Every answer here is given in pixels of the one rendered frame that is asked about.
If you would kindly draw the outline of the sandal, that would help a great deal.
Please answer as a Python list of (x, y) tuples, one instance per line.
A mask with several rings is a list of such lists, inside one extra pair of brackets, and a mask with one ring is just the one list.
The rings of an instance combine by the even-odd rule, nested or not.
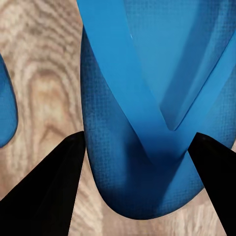
[(77, 0), (89, 165), (116, 213), (150, 220), (204, 188), (196, 135), (236, 141), (236, 0)]
[(0, 147), (15, 135), (18, 127), (18, 107), (13, 85), (0, 53)]

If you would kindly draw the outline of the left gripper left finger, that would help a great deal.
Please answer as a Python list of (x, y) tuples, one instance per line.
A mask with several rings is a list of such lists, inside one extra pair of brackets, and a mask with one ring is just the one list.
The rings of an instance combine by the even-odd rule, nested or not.
[(0, 236), (68, 236), (85, 150), (67, 136), (0, 201)]

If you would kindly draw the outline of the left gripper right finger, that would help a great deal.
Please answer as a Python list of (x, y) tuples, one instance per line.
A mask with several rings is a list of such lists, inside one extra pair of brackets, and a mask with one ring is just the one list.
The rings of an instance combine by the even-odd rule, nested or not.
[(188, 152), (227, 236), (236, 236), (236, 152), (201, 133)]

